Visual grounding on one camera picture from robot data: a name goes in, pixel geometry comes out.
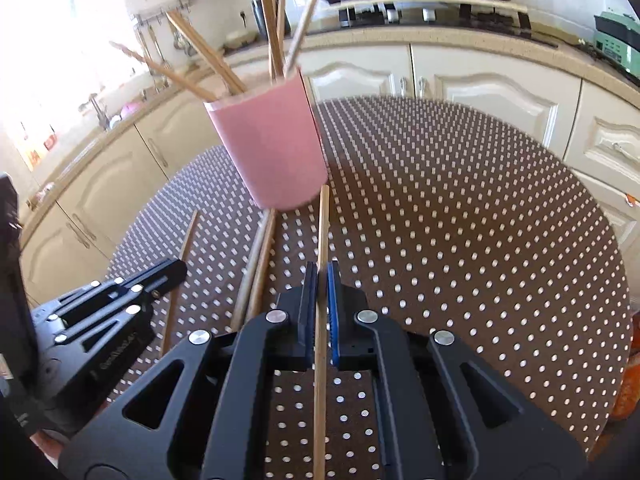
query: faucet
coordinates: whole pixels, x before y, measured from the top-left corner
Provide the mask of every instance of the faucet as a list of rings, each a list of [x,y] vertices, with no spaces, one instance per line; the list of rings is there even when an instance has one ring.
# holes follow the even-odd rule
[[[108,117],[106,111],[102,110],[100,108],[100,105],[98,104],[98,101],[96,101],[96,99],[95,99],[97,96],[98,96],[98,94],[89,95],[89,102],[94,106],[95,113],[96,113],[96,115],[98,115],[98,124],[100,124],[100,127],[103,130],[110,130],[111,129],[111,119]]]

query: white cabinet door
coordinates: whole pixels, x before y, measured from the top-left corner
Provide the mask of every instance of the white cabinet door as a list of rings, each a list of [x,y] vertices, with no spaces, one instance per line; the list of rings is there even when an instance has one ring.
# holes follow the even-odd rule
[[[233,67],[233,71],[248,88],[267,87],[271,84],[269,59],[259,59]]]
[[[562,158],[580,79],[537,63],[462,48],[412,45],[416,94],[491,114]]]
[[[100,152],[58,199],[58,204],[105,255],[167,178],[135,128]]]
[[[20,259],[25,290],[37,303],[102,280],[108,265],[108,258],[57,205],[42,219]]]
[[[640,199],[640,110],[585,81],[564,162]]]
[[[199,85],[216,94],[222,94],[225,88],[217,76]],[[140,119],[136,128],[167,177],[196,155],[221,143],[202,100],[186,91]]]
[[[316,102],[359,95],[414,95],[407,45],[312,50],[303,52],[298,64]]]
[[[621,191],[574,170],[575,176],[597,200],[616,234],[625,263],[626,278],[631,293],[640,298],[640,207],[631,207]]]

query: black canister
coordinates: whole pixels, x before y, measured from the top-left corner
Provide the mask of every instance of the black canister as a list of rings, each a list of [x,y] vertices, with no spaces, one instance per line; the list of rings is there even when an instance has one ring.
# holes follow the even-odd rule
[[[268,40],[267,37],[267,24],[264,20],[264,12],[262,10],[262,1],[261,0],[252,0],[251,2],[252,9],[254,10],[254,18],[255,23],[258,26],[258,32],[265,39]],[[278,8],[278,0],[276,0],[276,9]],[[287,19],[287,15],[285,13],[284,16],[284,35],[288,36],[291,34],[291,26],[289,25],[289,20]]]

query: kitchen countertop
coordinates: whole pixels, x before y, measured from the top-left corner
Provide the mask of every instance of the kitchen countertop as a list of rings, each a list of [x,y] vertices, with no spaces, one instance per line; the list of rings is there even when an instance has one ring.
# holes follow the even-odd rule
[[[549,38],[558,44],[558,48],[551,48],[532,41],[524,41],[518,38],[452,27],[407,27],[386,26],[369,28],[352,28],[322,32],[316,30],[305,38],[304,50],[320,48],[335,48],[340,46],[355,46],[363,44],[432,44],[450,46],[454,48],[468,48],[517,57],[520,59],[537,62],[542,65],[562,70],[578,76],[605,90],[617,95],[633,106],[640,108],[640,91],[627,79],[616,72],[604,62],[594,60],[587,54],[563,43],[556,38]],[[248,62],[265,59],[268,56],[268,46],[262,44],[247,47],[240,52],[226,56],[230,66],[235,67]],[[190,79],[199,81],[209,75],[209,68],[196,70],[190,74]],[[222,80],[221,91],[225,91]],[[48,209],[56,202],[60,194],[75,179],[76,176],[114,140],[119,138],[124,131],[132,127],[142,117],[151,113],[159,105],[164,104],[174,97],[180,88],[170,86],[164,91],[149,99],[140,110],[129,116],[126,120],[117,124],[108,132],[95,132],[89,135],[77,149],[67,156],[52,173],[49,182],[53,183],[52,189],[38,204],[34,211],[21,208],[20,220],[23,225],[21,243],[24,246],[36,227],[44,217]]]

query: hanging utensil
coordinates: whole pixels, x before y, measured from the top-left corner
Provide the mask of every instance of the hanging utensil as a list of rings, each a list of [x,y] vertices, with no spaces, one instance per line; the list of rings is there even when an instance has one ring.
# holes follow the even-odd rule
[[[154,42],[154,47],[156,48],[156,52],[158,53],[158,56],[160,56],[161,65],[171,70],[171,64],[162,55],[162,50],[160,50],[160,45],[158,44],[158,37],[156,36],[156,32],[154,31],[154,28],[151,25],[147,25],[147,29],[149,31],[149,36],[151,37],[151,41]]]
[[[169,21],[169,29],[171,30],[171,34],[174,37],[174,49],[183,51],[187,56],[195,56],[197,54],[196,49],[193,45],[185,38],[180,31],[175,28],[175,25]]]

